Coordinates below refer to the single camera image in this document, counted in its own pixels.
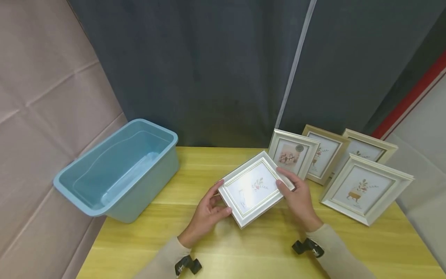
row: plastic container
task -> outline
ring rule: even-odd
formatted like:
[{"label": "plastic container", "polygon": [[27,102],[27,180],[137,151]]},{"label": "plastic container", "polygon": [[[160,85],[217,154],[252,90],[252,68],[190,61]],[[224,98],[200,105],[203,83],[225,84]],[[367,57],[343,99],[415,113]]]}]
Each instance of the plastic container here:
[{"label": "plastic container", "polygon": [[127,123],[54,178],[85,214],[132,223],[178,171],[176,133],[144,119]]}]

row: framed picture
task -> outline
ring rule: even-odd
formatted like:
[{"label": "framed picture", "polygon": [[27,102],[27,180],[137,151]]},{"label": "framed picture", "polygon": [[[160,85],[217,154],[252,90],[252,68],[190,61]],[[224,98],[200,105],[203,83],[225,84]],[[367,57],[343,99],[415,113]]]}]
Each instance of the framed picture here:
[{"label": "framed picture", "polygon": [[308,170],[307,178],[323,185],[327,182],[337,163],[346,152],[350,140],[310,125],[305,126],[302,136],[320,142]]},{"label": "framed picture", "polygon": [[274,129],[268,155],[279,167],[305,179],[318,147],[314,139]]},{"label": "framed picture", "polygon": [[285,176],[276,172],[276,164],[260,152],[255,157],[223,177],[224,184],[219,193],[232,208],[232,215],[241,229],[279,202],[283,195],[276,186],[276,180],[294,190],[295,186]]},{"label": "framed picture", "polygon": [[398,146],[394,144],[349,129],[345,129],[342,136],[350,140],[350,145],[342,159],[339,161],[337,167],[334,169],[334,174],[341,171],[343,165],[349,158],[349,154],[354,154],[370,161],[385,164],[398,149]]},{"label": "framed picture", "polygon": [[367,226],[413,181],[413,176],[349,154],[320,202]]}]

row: wooden table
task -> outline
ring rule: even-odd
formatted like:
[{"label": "wooden table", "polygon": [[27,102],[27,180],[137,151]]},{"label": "wooden table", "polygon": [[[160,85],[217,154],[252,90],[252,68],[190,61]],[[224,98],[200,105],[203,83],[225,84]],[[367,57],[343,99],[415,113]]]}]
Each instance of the wooden table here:
[{"label": "wooden table", "polygon": [[[131,278],[189,223],[208,188],[262,149],[178,147],[180,170],[132,224],[105,221],[78,278]],[[377,278],[446,278],[396,203],[369,228],[318,202],[322,186],[308,181],[320,218]],[[181,278],[328,278],[312,254],[291,245],[304,239],[282,200],[240,230],[232,217],[194,249],[203,265]]]}]

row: sleeve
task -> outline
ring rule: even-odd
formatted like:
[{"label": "sleeve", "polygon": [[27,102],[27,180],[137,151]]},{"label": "sleeve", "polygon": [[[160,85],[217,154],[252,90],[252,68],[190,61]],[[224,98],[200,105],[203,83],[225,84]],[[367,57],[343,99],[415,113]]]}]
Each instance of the sleeve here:
[{"label": "sleeve", "polygon": [[173,237],[134,279],[176,279],[175,265],[189,253],[190,249]]},{"label": "sleeve", "polygon": [[366,266],[356,259],[345,246],[337,233],[327,224],[313,233],[309,239],[324,249],[324,255],[317,260],[331,279],[374,279]]}]

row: wrist clamp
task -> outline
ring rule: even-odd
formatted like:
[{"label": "wrist clamp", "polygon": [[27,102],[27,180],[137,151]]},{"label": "wrist clamp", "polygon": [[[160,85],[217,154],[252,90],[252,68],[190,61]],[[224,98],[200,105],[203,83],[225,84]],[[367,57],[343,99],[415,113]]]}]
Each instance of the wrist clamp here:
[{"label": "wrist clamp", "polygon": [[322,257],[325,253],[324,249],[308,238],[305,239],[304,243],[296,241],[291,248],[299,255],[303,254],[305,251],[312,251],[317,258]]},{"label": "wrist clamp", "polygon": [[175,273],[177,276],[180,276],[180,273],[183,269],[189,268],[193,274],[197,274],[202,268],[198,259],[192,260],[190,255],[183,257],[177,264],[175,265]]}]

